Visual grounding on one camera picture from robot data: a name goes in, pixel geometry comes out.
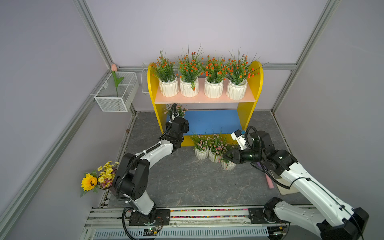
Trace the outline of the pink flower pot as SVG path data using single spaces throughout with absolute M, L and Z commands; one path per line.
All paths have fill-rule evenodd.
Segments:
M 172 118 L 181 117 L 185 118 L 187 109 L 184 108 L 181 104 L 175 104 L 176 107 L 173 108 L 173 104 L 167 105 L 167 109 L 165 110 L 165 115 L 172 116 Z
M 209 156 L 210 144 L 212 137 L 208 135 L 197 135 L 191 136 L 194 143 L 195 155 L 198 160 L 205 160 Z
M 228 151 L 229 144 L 226 138 L 221 134 L 213 135 L 209 145 L 209 159 L 213 163 L 219 163 L 224 153 Z

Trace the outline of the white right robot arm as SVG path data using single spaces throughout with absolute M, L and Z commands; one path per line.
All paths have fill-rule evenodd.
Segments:
M 288 204 L 280 198 L 272 198 L 263 210 L 251 209 L 251 221 L 276 223 L 286 221 L 312 232 L 323 240 L 359 240 L 367 225 L 369 214 L 362 208 L 353 208 L 329 192 L 311 176 L 302 164 L 288 151 L 276 150 L 270 135 L 249 126 L 245 131 L 231 134 L 238 147 L 226 152 L 224 159 L 234 164 L 251 163 L 259 171 L 274 172 L 288 182 L 284 189 L 296 188 L 315 209 L 306 211 Z

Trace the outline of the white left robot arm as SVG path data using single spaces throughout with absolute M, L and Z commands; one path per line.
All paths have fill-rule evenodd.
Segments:
M 142 152 L 123 156 L 112 189 L 117 200 L 128 202 L 128 209 L 133 211 L 140 224 L 151 225 L 158 218 L 156 204 L 146 192 L 150 168 L 179 149 L 188 131 L 189 122 L 177 114 L 177 104 L 174 103 L 170 121 L 166 123 L 166 130 L 159 141 Z

